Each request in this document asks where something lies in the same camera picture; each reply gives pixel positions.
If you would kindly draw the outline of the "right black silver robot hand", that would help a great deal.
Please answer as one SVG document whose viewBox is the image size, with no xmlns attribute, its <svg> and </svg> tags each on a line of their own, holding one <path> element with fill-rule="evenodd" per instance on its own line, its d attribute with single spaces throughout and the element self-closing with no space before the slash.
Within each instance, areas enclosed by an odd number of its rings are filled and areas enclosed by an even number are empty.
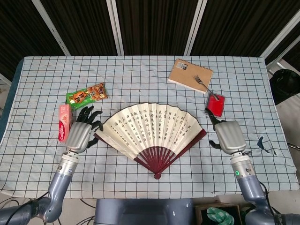
<svg viewBox="0 0 300 225">
<path fill-rule="evenodd" d="M 228 155 L 243 155 L 247 144 L 237 121 L 218 120 L 210 109 L 205 108 L 219 143 L 209 140 L 211 147 L 222 150 Z"/>
</svg>

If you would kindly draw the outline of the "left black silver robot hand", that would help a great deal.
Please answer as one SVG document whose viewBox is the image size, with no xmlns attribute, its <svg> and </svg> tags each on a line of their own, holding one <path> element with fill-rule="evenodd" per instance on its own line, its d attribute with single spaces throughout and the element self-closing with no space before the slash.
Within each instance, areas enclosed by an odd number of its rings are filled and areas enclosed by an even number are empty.
<svg viewBox="0 0 300 225">
<path fill-rule="evenodd" d="M 91 111 L 94 106 L 84 107 L 72 124 L 70 133 L 66 141 L 67 151 L 74 152 L 76 154 L 83 153 L 86 149 L 97 144 L 99 139 L 94 137 L 90 139 L 91 133 L 94 129 L 103 131 L 103 124 L 100 120 L 94 120 L 98 115 L 102 114 L 102 111 Z"/>
</svg>

